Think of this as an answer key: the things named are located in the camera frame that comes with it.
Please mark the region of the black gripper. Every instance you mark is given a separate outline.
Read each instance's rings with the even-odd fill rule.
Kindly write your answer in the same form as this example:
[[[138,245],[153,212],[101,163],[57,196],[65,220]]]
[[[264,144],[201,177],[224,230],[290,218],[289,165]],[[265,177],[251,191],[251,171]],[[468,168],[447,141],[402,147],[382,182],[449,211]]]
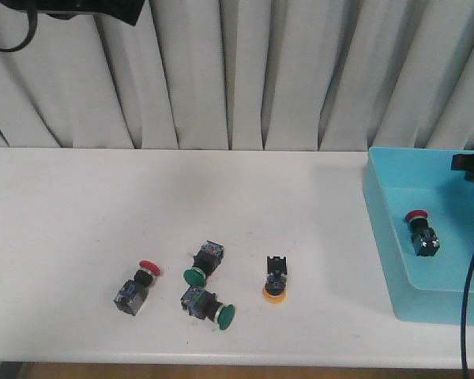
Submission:
[[[145,0],[37,1],[37,9],[53,18],[69,20],[78,15],[105,15],[135,26]]]

